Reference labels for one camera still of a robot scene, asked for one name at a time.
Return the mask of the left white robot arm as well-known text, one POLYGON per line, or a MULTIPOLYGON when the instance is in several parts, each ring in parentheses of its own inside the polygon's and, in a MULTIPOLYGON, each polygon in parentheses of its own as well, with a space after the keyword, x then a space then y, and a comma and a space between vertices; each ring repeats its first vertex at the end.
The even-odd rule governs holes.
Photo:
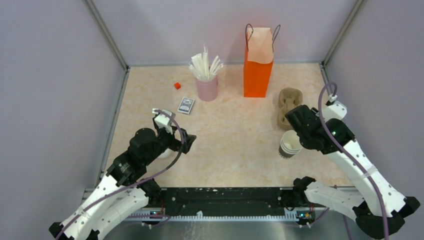
POLYGON ((177 127, 141 128, 129 141, 128 149, 115 158, 91 195, 67 219, 54 222, 50 234, 57 240, 102 240, 131 213, 160 202, 159 186, 154 177, 142 178, 147 166, 166 150, 187 154, 196 135, 177 127))

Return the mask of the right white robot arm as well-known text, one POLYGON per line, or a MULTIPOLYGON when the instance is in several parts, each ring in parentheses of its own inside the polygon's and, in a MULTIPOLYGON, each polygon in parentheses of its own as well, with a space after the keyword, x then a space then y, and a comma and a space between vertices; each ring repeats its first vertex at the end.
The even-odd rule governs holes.
POLYGON ((328 157, 358 191, 348 193, 305 176, 293 181, 293 200, 299 206, 314 203, 339 212, 369 237, 381 240, 397 233, 421 204, 397 191, 371 163, 342 121, 346 114, 347 108, 336 101, 321 110, 299 105, 284 115, 302 147, 328 157))

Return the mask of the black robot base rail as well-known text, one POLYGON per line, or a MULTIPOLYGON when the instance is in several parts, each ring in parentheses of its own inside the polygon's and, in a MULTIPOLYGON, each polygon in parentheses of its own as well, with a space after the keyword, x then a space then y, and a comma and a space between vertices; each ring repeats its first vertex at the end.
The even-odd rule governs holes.
POLYGON ((314 204, 290 187, 163 188, 139 215, 172 220, 276 220, 298 224, 316 220, 314 204))

